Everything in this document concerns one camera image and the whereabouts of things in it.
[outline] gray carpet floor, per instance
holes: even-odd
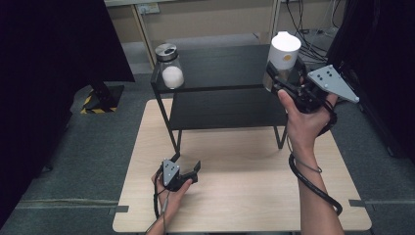
[[[134,76],[136,82],[107,83],[125,86],[111,114],[82,115],[90,88],[77,92],[53,169],[32,181],[1,235],[115,234],[115,206],[145,104],[154,99],[150,75]],[[372,231],[347,234],[415,234],[414,164],[389,156],[357,105],[340,103],[336,111],[333,135],[373,222]]]

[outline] person's left hand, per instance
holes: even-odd
[[[159,194],[159,202],[161,205],[161,208],[164,206],[164,202],[166,202],[166,198],[168,196],[167,200],[167,206],[164,212],[164,219],[165,223],[169,224],[171,222],[171,219],[177,214],[180,208],[181,200],[186,193],[186,191],[189,189],[190,185],[192,185],[192,179],[188,179],[182,187],[177,192],[171,192],[164,188],[164,186],[161,183],[161,176],[159,176],[158,179],[155,179],[156,175],[153,175],[152,181],[153,183],[156,180],[157,188],[158,188],[158,194]]]

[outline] glass jar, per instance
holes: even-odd
[[[164,43],[156,48],[156,57],[160,63],[161,76],[165,86],[170,89],[181,86],[184,83],[184,77],[177,47],[171,43]]]

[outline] wooden table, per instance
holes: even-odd
[[[171,100],[163,102],[169,109]],[[368,230],[366,209],[350,206],[360,197],[330,131],[317,139],[315,152],[329,194],[344,207],[344,230]],[[299,189],[289,154],[287,146],[278,149],[272,127],[183,131],[180,172],[191,171],[198,160],[202,168],[168,232],[299,231]],[[150,178],[173,155],[160,108],[151,100],[115,214],[116,232],[145,232],[154,222]]]

